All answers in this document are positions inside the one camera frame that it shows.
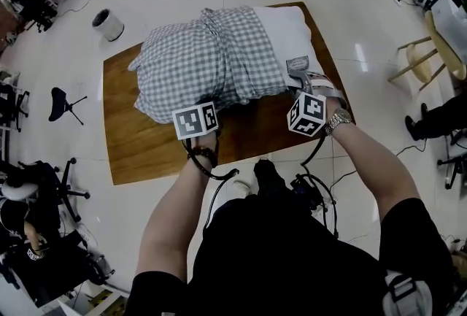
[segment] gray checkered shirt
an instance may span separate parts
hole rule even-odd
[[[201,101],[220,110],[287,88],[269,38],[247,6],[204,9],[198,20],[153,30],[128,69],[138,74],[134,106],[158,123]]]

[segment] white pillow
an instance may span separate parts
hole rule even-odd
[[[300,7],[253,7],[268,34],[281,73],[287,86],[300,87],[289,77],[290,69],[323,74],[310,39],[311,31],[305,23]]]

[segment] hand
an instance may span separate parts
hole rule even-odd
[[[326,99],[326,123],[333,117],[334,112],[341,107],[341,102],[337,98]]]
[[[212,151],[216,151],[217,133],[213,131],[204,136],[195,137],[193,139],[193,147],[207,147]]]

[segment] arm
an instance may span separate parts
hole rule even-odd
[[[339,103],[328,99],[327,106],[331,117]],[[373,193],[381,221],[398,202],[420,198],[402,162],[354,124],[338,125],[332,136],[347,151],[363,183]]]
[[[195,146],[215,149],[216,133],[196,139]],[[199,156],[208,171],[211,163]],[[189,160],[177,181],[154,209],[144,230],[139,248],[136,274],[163,271],[182,281],[187,279],[188,246],[198,226],[208,176]]]

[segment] bracelet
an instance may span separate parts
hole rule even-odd
[[[201,155],[205,158],[209,159],[211,162],[212,168],[216,168],[217,166],[217,155],[214,151],[209,149],[208,147],[194,147],[192,149],[194,155]]]

